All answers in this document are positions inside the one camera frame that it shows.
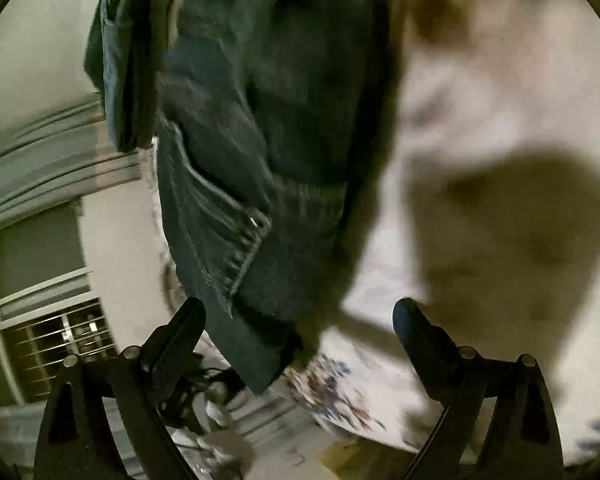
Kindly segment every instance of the white wall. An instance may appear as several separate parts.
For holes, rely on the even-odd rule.
[[[11,0],[0,14],[0,132],[94,91],[82,69],[98,0]]]
[[[118,350],[142,344],[171,319],[148,187],[121,184],[83,197],[82,205],[84,259],[113,339]]]

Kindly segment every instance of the black garment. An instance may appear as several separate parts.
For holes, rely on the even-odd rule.
[[[376,10],[184,0],[158,76],[164,233],[213,342],[256,393],[291,359],[340,228],[360,98],[379,80]]]
[[[121,152],[154,136],[155,72],[168,44],[173,0],[100,0],[84,69],[101,92],[109,136]]]

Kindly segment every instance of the denim pants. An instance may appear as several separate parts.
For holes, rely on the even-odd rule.
[[[373,0],[183,0],[157,77],[171,256],[255,393],[299,345],[341,227]]]

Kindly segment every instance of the wall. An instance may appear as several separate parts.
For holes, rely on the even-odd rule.
[[[144,181],[83,197],[78,223],[92,289],[119,350],[170,320],[152,203]]]
[[[98,0],[11,0],[0,14],[0,132],[94,91],[82,70]]]

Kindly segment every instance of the metal rivet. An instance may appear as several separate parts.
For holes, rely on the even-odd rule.
[[[140,355],[140,347],[139,346],[128,346],[122,352],[122,355],[125,359],[135,359]]]
[[[68,355],[67,357],[64,358],[64,360],[62,361],[62,364],[66,368],[71,368],[72,366],[75,366],[78,364],[78,357],[75,355]]]
[[[463,359],[473,359],[475,357],[475,350],[470,346],[461,346],[460,347],[460,356]]]
[[[529,354],[524,354],[522,356],[522,364],[528,366],[529,368],[533,368],[534,366],[536,366],[536,360],[533,358],[533,356]]]

